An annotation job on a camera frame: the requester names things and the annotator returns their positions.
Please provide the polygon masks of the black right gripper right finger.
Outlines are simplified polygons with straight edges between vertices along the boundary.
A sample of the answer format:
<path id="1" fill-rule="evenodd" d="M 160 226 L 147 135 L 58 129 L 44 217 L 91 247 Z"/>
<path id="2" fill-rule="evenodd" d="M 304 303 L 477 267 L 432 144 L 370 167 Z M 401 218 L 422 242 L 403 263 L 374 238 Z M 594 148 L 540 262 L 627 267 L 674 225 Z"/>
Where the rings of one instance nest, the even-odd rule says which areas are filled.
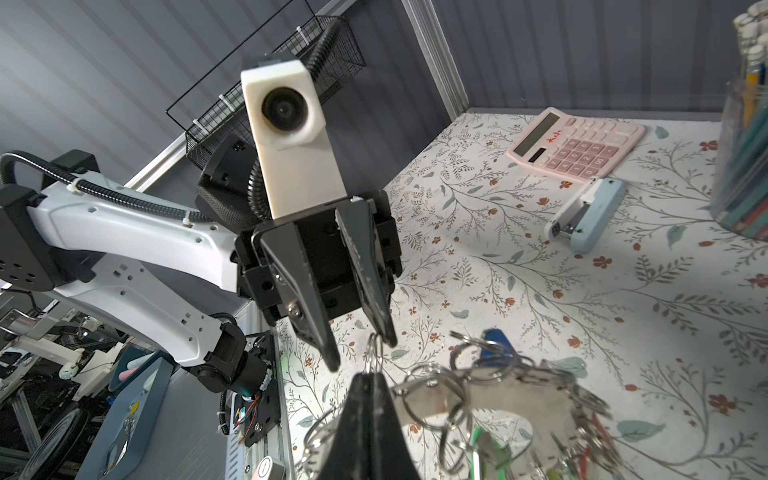
<path id="1" fill-rule="evenodd" d="M 419 480 L 382 373 L 372 375 L 371 475 L 376 480 Z"/>

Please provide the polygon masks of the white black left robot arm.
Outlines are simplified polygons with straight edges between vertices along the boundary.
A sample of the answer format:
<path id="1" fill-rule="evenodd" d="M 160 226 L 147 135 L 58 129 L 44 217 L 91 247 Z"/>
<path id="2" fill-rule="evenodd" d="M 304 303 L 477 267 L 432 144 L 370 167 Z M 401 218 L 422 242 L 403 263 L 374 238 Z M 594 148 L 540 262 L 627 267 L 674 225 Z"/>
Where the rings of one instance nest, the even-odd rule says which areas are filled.
<path id="1" fill-rule="evenodd" d="M 390 309 L 402 272 L 387 196 L 352 197 L 235 233 L 202 213 L 108 181 L 94 157 L 1 157 L 1 277 L 66 299 L 157 345 L 208 390 L 252 397 L 274 366 L 233 322 L 202 312 L 150 265 L 253 300 L 269 324 L 288 318 L 330 370 L 340 354 L 331 321 L 362 310 L 395 346 Z"/>

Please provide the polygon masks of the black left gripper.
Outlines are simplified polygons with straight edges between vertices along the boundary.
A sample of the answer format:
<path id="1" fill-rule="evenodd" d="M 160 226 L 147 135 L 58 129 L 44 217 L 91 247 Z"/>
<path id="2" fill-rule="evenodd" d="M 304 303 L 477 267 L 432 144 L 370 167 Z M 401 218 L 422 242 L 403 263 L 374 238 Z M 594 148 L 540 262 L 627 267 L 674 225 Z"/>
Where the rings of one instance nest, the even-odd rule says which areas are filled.
<path id="1" fill-rule="evenodd" d="M 329 203 L 263 221 L 235 240 L 237 294 L 253 300 L 270 324 L 288 316 L 331 372 L 341 358 L 329 318 L 361 307 L 383 342 L 397 345 L 385 285 L 393 291 L 403 272 L 398 229 L 385 191 L 362 198 L 343 202 L 336 213 Z"/>

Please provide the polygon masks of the round metal key organizer plate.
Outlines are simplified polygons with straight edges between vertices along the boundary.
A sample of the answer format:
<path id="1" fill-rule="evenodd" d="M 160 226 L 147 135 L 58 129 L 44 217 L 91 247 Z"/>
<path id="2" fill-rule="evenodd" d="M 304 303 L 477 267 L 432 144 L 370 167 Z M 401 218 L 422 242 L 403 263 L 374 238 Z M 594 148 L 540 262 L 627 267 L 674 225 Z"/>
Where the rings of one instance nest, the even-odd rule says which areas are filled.
<path id="1" fill-rule="evenodd" d="M 499 331 L 457 334 L 448 365 L 418 364 L 397 385 L 383 360 L 372 336 L 359 373 L 384 375 L 420 479 L 429 463 L 466 479 L 602 479 L 622 468 L 608 404 L 573 373 L 518 354 Z M 305 435 L 297 469 L 308 479 L 318 479 L 345 402 Z"/>

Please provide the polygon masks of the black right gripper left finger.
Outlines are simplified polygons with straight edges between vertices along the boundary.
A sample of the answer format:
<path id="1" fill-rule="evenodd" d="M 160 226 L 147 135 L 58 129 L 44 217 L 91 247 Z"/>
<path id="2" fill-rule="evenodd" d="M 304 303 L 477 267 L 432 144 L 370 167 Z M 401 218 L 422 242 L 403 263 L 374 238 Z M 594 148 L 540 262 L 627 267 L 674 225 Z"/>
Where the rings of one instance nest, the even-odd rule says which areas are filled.
<path id="1" fill-rule="evenodd" d="M 353 377 L 330 451 L 317 476 L 318 479 L 372 478 L 370 456 L 373 418 L 372 385 L 372 373 L 359 373 Z"/>

